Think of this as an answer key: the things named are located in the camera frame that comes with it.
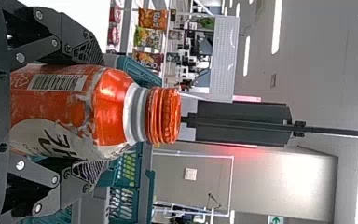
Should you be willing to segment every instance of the light fixture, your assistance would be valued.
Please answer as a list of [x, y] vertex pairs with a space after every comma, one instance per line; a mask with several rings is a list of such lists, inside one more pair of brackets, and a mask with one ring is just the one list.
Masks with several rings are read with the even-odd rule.
[[222, 1], [222, 14], [225, 13], [226, 0]]
[[245, 62], [243, 64], [243, 76], [248, 76], [249, 70], [249, 52], [251, 47], [251, 37], [247, 36], [245, 41]]
[[240, 10], [241, 10], [241, 4], [240, 3], [237, 3], [237, 11], [235, 13], [235, 16], [236, 17], [239, 17], [240, 16]]
[[229, 213], [229, 224], [234, 224], [235, 221], [235, 211], [231, 210], [231, 212]]
[[275, 0], [274, 26], [272, 31], [272, 48], [271, 53], [275, 54], [279, 50], [279, 42], [281, 37], [281, 21], [282, 21], [282, 2], [283, 0]]

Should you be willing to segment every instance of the white label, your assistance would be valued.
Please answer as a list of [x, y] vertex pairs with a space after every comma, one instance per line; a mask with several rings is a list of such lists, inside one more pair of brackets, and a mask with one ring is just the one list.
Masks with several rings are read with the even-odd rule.
[[197, 180], [197, 170], [196, 169], [186, 168], [186, 170], [185, 170], [185, 179], [186, 180], [196, 181]]
[[11, 128], [10, 145], [28, 155], [88, 160], [113, 160], [126, 146], [95, 146], [93, 139], [85, 135], [80, 138], [75, 127], [70, 130], [50, 120], [27, 119]]
[[34, 75], [29, 91], [82, 91], [86, 75]]

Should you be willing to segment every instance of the orange bottle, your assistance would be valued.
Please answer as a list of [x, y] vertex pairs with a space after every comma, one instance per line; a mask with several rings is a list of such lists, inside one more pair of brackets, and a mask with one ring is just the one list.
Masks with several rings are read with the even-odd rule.
[[30, 64], [10, 85], [10, 145], [28, 155], [113, 160], [138, 142], [179, 135], [177, 90], [141, 88], [122, 71]]

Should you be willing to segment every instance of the orange bottle cap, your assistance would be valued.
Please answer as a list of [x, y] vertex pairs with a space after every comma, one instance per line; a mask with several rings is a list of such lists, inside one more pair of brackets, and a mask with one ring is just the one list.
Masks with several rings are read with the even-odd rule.
[[145, 128], [151, 143], [173, 144], [179, 136], [182, 101], [174, 88], [154, 88], [146, 102]]

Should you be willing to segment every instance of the screw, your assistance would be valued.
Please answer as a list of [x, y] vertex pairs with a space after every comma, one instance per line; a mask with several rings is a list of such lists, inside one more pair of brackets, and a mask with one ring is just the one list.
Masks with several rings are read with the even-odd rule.
[[71, 172], [69, 170], [66, 170], [65, 172], [63, 172], [63, 178], [64, 179], [69, 178], [69, 176], [71, 176]]
[[42, 204], [37, 204], [36, 207], [34, 208], [34, 211], [36, 213], [40, 213], [40, 211], [42, 211]]
[[36, 17], [39, 19], [39, 20], [42, 20], [43, 19], [43, 13], [41, 11], [36, 11]]
[[83, 36], [84, 36], [84, 38], [89, 39], [89, 37], [90, 37], [89, 31], [85, 30], [85, 31], [83, 32]]
[[25, 56], [21, 53], [17, 53], [16, 54], [16, 60], [19, 63], [24, 63], [25, 62]]
[[0, 71], [0, 78], [1, 79], [6, 79], [8, 77], [8, 73], [5, 71]]
[[57, 184], [57, 182], [58, 182], [58, 177], [54, 176], [53, 179], [51, 180], [51, 183]]
[[57, 40], [52, 40], [51, 44], [53, 45], [54, 48], [56, 48], [58, 46]]
[[87, 193], [89, 191], [89, 184], [85, 184], [83, 186], [83, 193]]
[[65, 51], [66, 51], [67, 53], [70, 53], [70, 52], [72, 51], [71, 46], [70, 46], [70, 45], [65, 45]]
[[1, 153], [6, 152], [7, 149], [8, 149], [8, 145], [7, 145], [6, 143], [2, 143], [2, 144], [0, 145], [0, 152], [1, 152]]
[[18, 161], [17, 164], [16, 164], [16, 168], [21, 171], [23, 170], [25, 167], [25, 162], [24, 161]]

